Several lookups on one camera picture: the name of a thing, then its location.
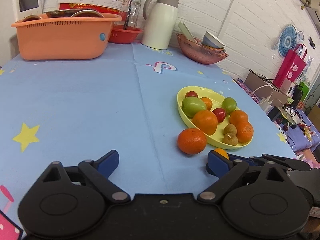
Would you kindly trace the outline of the metal bowls in basket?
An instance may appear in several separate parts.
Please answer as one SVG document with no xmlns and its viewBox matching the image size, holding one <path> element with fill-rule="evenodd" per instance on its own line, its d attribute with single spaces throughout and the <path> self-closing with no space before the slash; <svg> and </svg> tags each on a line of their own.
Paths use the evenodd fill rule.
<svg viewBox="0 0 320 240">
<path fill-rule="evenodd" d="M 104 18 L 104 16 L 93 9 L 65 9 L 65 10 L 53 10 L 46 12 L 45 15 L 29 15 L 19 23 L 31 22 L 31 23 L 42 23 L 47 22 L 49 19 L 69 19 L 75 17 L 91 17 L 91 18 Z"/>
</svg>

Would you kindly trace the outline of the brown longan fruit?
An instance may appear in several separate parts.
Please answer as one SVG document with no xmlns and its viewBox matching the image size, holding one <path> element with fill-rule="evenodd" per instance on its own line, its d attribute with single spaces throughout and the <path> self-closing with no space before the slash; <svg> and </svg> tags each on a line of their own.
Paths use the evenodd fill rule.
<svg viewBox="0 0 320 240">
<path fill-rule="evenodd" d="M 238 138 L 234 133 L 226 133 L 222 142 L 227 145 L 236 146 L 238 144 Z"/>
<path fill-rule="evenodd" d="M 233 135 L 236 135 L 237 134 L 237 129 L 236 129 L 236 126 L 233 125 L 233 124 L 228 124 L 224 130 L 223 130 L 223 134 L 226 135 L 228 133 L 232 133 Z"/>
</svg>

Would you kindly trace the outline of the large green fruit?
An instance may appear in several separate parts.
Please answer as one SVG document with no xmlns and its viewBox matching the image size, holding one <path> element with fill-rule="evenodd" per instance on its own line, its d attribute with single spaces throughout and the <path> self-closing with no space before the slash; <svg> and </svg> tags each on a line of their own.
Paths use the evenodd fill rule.
<svg viewBox="0 0 320 240">
<path fill-rule="evenodd" d="M 201 99 L 189 96 L 182 100 L 181 108 L 187 117 L 193 118 L 197 112 L 206 110 L 207 106 Z"/>
</svg>

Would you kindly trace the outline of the blue white stacked bowls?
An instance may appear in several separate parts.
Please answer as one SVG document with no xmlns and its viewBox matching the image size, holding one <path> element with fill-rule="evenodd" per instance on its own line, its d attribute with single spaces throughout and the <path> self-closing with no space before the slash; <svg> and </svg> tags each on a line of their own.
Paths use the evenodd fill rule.
<svg viewBox="0 0 320 240">
<path fill-rule="evenodd" d="M 208 31 L 205 33 L 202 39 L 202 44 L 217 49 L 223 49 L 225 46 L 225 44 L 220 39 L 218 39 L 215 35 L 211 34 Z"/>
</svg>

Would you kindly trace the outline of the pink gift bag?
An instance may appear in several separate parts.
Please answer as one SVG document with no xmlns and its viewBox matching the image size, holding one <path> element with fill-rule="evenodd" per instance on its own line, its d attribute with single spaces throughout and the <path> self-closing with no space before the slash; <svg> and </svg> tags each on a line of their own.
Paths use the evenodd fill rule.
<svg viewBox="0 0 320 240">
<path fill-rule="evenodd" d="M 297 44 L 295 48 L 288 51 L 276 77 L 273 80 L 273 84 L 276 87 L 280 88 L 286 79 L 291 82 L 295 82 L 298 79 L 303 69 L 306 67 L 304 59 L 307 52 L 306 45 L 302 43 Z"/>
</svg>

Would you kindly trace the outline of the big orange in plate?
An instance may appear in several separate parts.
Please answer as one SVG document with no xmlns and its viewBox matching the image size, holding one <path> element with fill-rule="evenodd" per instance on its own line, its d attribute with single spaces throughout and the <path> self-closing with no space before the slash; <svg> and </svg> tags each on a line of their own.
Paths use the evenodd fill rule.
<svg viewBox="0 0 320 240">
<path fill-rule="evenodd" d="M 197 112 L 194 115 L 192 122 L 198 129 L 209 136 L 216 132 L 218 126 L 217 117 L 213 112 L 208 110 Z"/>
</svg>

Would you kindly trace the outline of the small orange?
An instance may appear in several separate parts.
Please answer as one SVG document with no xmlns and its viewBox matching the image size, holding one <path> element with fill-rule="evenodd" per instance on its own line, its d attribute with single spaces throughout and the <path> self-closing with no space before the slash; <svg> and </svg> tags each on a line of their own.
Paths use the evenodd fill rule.
<svg viewBox="0 0 320 240">
<path fill-rule="evenodd" d="M 229 155 L 224 149 L 216 148 L 214 151 L 229 160 Z"/>
</svg>

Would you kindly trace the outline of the yellow-orange small citrus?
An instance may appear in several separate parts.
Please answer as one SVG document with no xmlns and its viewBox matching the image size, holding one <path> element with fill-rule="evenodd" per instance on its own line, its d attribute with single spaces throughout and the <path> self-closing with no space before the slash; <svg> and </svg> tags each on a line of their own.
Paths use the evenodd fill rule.
<svg viewBox="0 0 320 240">
<path fill-rule="evenodd" d="M 212 106 L 213 106 L 213 103 L 212 101 L 210 100 L 210 98 L 208 97 L 201 97 L 200 98 L 205 104 L 206 104 L 206 109 L 208 111 L 210 111 L 212 109 Z"/>
</svg>

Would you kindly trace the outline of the green gift bag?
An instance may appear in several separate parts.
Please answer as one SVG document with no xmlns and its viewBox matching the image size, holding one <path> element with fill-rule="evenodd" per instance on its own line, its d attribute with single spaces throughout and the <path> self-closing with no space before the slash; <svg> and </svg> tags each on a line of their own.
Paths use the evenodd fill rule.
<svg viewBox="0 0 320 240">
<path fill-rule="evenodd" d="M 300 81 L 299 85 L 302 86 L 302 88 L 301 88 L 301 91 L 302 91 L 301 101 L 304 101 L 304 99 L 306 98 L 310 89 L 309 89 L 308 85 L 306 83 L 304 83 L 303 81 Z"/>
</svg>

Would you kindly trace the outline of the mandarin in plate rear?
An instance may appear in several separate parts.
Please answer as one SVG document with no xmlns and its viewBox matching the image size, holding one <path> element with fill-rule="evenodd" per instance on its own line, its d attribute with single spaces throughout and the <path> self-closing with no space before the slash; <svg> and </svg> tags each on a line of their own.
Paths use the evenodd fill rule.
<svg viewBox="0 0 320 240">
<path fill-rule="evenodd" d="M 229 123 L 236 126 L 240 122 L 248 122 L 248 115 L 242 110 L 234 110 L 229 116 Z"/>
</svg>

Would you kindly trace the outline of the pink glass bowl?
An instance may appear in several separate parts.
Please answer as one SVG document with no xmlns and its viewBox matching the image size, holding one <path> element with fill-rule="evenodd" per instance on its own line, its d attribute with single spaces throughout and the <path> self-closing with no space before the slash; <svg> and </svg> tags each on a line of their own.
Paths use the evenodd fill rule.
<svg viewBox="0 0 320 240">
<path fill-rule="evenodd" d="M 183 34 L 176 34 L 176 37 L 182 53 L 197 63 L 215 64 L 228 57 L 224 49 L 216 49 L 190 41 Z"/>
</svg>

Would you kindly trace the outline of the orange plastic basket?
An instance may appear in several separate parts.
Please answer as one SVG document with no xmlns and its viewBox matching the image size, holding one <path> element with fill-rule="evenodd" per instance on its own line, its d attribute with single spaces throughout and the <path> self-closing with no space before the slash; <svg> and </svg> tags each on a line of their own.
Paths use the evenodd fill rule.
<svg viewBox="0 0 320 240">
<path fill-rule="evenodd" d="M 19 20 L 16 28 L 18 48 L 25 60 L 89 60 L 104 53 L 114 23 L 121 16 L 58 17 L 40 15 L 40 20 Z"/>
</svg>

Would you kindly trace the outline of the yellow oval plate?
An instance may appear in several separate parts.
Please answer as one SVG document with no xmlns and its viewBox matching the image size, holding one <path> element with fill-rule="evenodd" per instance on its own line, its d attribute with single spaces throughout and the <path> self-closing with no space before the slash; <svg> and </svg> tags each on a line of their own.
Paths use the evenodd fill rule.
<svg viewBox="0 0 320 240">
<path fill-rule="evenodd" d="M 184 124 L 202 131 L 208 144 L 236 150 L 251 143 L 253 127 L 248 115 L 222 92 L 187 86 L 178 91 L 176 100 Z"/>
</svg>

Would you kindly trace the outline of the glass cup in colander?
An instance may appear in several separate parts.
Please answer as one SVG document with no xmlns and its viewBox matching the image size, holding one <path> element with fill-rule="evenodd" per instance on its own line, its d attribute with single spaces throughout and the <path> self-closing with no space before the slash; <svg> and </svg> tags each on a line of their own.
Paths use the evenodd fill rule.
<svg viewBox="0 0 320 240">
<path fill-rule="evenodd" d="M 123 0 L 119 11 L 123 29 L 136 29 L 140 8 L 141 0 Z"/>
</svg>

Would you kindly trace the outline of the mandarin in plate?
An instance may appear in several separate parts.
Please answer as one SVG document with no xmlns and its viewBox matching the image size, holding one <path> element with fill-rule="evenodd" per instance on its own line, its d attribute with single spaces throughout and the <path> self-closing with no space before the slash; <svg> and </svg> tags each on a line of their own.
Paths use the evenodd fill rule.
<svg viewBox="0 0 320 240">
<path fill-rule="evenodd" d="M 229 116 L 229 123 L 236 126 L 240 122 L 248 122 L 248 115 L 242 110 L 234 110 Z"/>
<path fill-rule="evenodd" d="M 239 142 L 247 143 L 252 139 L 254 129 L 253 129 L 253 126 L 249 122 L 244 122 L 244 121 L 239 122 L 236 125 L 236 129 L 237 129 L 236 136 L 237 136 Z"/>
</svg>

